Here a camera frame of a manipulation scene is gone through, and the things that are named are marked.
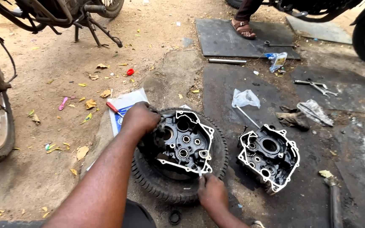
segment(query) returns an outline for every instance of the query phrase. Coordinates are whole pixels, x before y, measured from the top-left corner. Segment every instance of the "engine crankcase half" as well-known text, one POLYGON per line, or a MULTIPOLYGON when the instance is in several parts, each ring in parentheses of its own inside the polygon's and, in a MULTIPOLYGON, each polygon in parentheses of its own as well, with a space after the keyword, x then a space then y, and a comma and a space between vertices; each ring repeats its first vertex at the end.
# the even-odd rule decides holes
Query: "engine crankcase half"
POLYGON ((242 148, 238 160, 266 184, 270 195, 283 189, 299 166, 297 145, 287 139, 286 133, 265 124, 256 132, 240 136, 242 148))
POLYGON ((184 169, 186 172, 212 172, 208 164, 215 130, 202 123, 192 111, 176 111, 175 116, 165 120, 163 136, 166 151, 157 160, 184 169))

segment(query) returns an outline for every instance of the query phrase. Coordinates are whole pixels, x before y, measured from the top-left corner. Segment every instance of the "hand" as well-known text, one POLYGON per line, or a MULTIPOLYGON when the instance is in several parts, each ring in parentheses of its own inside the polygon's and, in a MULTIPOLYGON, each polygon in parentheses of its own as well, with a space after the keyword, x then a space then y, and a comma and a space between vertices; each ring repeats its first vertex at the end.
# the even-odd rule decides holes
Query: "hand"
POLYGON ((225 184, 212 173, 206 173, 200 177, 198 198, 211 217, 217 216, 216 213, 229 212, 229 199, 225 184))
POLYGON ((145 101, 134 104, 124 115, 122 120, 122 130, 134 132, 134 134, 143 137, 150 133, 160 122, 160 115, 151 112, 149 103, 145 101))

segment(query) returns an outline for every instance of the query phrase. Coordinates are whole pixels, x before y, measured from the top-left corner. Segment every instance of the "motorcycle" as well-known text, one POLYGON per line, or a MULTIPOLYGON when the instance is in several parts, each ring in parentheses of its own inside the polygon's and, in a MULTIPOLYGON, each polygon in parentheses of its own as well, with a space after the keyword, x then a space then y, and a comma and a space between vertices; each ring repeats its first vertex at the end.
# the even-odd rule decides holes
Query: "motorcycle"
MULTIPOLYGON (((243 0, 226 0, 234 7, 239 8, 243 0)), ((357 7, 363 0, 268 0, 262 3, 275 7, 279 11, 290 14, 306 22, 329 22, 348 9, 357 7), (309 18, 308 15, 323 15, 321 18, 309 18)), ((357 55, 365 61, 365 9, 353 23, 355 25, 352 43, 357 55)))
MULTIPOLYGON (((95 34, 96 27, 102 30, 118 47, 122 47, 119 38, 113 37, 105 27, 96 22, 91 13, 97 13, 104 18, 115 18, 118 16, 124 0, 15 0, 17 8, 8 10, 0 3, 0 14, 9 19, 22 29, 37 34, 47 26, 56 34, 60 35, 55 26, 68 28, 75 26, 75 42, 78 41, 78 31, 88 27, 98 47, 108 46, 101 44, 95 34), (20 19, 28 20, 30 25, 23 23, 20 19)), ((0 69, 0 162, 13 150, 15 143, 15 127, 13 115, 9 104, 7 89, 11 88, 10 82, 17 76, 15 63, 12 56, 0 37, 0 45, 7 52, 14 69, 13 77, 7 82, 0 69)))

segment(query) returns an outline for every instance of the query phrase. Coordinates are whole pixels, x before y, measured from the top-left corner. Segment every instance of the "small plastic packet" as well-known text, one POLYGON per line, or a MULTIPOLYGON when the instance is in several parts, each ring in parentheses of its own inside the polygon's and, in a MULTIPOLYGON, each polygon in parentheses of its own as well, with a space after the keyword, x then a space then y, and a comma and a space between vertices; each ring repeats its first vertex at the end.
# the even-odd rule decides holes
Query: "small plastic packet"
POLYGON ((232 107, 236 107, 235 105, 239 107, 251 105, 260 108, 260 100, 251 90, 240 92, 238 89, 235 89, 233 92, 232 107))
POLYGON ((266 53, 264 54, 268 59, 271 60, 271 67, 269 68, 271 73, 274 73, 278 68, 282 67, 287 59, 287 53, 266 53))

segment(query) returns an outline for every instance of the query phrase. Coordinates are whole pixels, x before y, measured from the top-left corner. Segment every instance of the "sandal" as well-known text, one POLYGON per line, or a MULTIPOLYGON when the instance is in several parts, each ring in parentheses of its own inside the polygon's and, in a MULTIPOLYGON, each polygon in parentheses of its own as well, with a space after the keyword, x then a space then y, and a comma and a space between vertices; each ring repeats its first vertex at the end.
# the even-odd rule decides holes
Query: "sandal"
POLYGON ((238 29, 242 26, 245 26, 245 25, 248 25, 249 22, 240 22, 240 23, 236 23, 235 25, 232 25, 232 21, 230 21, 230 26, 232 28, 234 28, 234 30, 236 31, 237 34, 239 34, 239 36, 245 38, 245 39, 248 39, 248 40, 254 40, 256 39, 257 36, 254 36, 254 37, 247 37, 247 36, 244 36, 243 34, 241 34, 242 32, 250 32, 250 33, 253 33, 253 29, 247 29, 247 28, 241 28, 241 29, 238 29))

